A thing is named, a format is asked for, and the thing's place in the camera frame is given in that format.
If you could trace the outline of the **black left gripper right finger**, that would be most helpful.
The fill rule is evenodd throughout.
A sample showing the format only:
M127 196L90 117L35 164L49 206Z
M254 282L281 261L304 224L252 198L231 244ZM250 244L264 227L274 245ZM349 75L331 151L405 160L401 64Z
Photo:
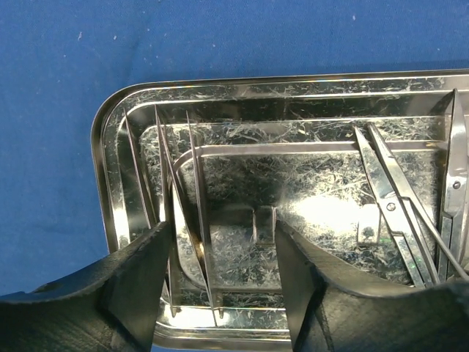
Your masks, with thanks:
M294 351L467 351L468 283L423 290L361 271L276 223Z

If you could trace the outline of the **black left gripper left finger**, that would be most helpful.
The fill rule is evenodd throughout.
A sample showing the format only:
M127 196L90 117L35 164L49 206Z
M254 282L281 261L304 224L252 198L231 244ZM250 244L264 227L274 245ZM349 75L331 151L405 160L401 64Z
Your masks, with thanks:
M36 290L1 297L2 351L149 351L171 226Z

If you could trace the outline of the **thin steel pointed probe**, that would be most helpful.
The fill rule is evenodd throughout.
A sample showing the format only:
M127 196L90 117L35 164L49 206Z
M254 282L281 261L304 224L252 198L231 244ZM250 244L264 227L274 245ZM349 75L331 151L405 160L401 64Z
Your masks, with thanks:
M206 279L207 294L210 302L210 309L213 314L215 326L218 326L219 320L223 319L223 296L219 293L217 286L217 277L215 274L213 260L213 246L210 234L210 224L207 211L206 189L204 185L204 173L202 161L196 150L196 139L191 127L190 114L186 111L188 124L188 134L190 137L191 153L193 157L193 173L196 191L196 204L199 217L199 231L202 237L204 252L204 278Z

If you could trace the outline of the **steel surgical scissors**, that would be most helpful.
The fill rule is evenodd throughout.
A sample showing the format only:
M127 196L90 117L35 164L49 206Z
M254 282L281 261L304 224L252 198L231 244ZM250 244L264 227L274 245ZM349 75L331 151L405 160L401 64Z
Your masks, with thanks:
M431 287L450 274L468 279L376 125L369 125L369 139L353 130L372 194L413 284Z

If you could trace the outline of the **thin steel needle probe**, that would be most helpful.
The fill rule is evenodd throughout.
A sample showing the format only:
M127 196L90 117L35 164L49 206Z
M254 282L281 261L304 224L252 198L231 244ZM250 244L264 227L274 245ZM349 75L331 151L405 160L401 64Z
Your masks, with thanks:
M171 157L171 153L169 151L169 143L167 142L166 138L166 128L160 121L160 117L158 114L155 114L155 121L158 129L158 142L160 144L160 149L163 151L163 155L166 159L166 165L171 175L171 181L173 184L173 188L176 192L177 199L179 201L185 226L188 231L188 236L191 240L191 244L196 255L196 259L199 265L199 269L202 273L204 286L206 288L206 279L204 278L204 252L203 252L203 243L202 237L199 231L199 217L197 211L197 204L192 206L190 200L188 198L187 192L182 187L179 174L175 169L174 162Z

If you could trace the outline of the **blue surgical cloth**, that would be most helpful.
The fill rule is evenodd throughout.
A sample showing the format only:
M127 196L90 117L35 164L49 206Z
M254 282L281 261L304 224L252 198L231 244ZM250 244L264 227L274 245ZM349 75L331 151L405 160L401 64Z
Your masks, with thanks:
M467 66L466 1L3 1L1 293L107 255L90 131L123 87Z

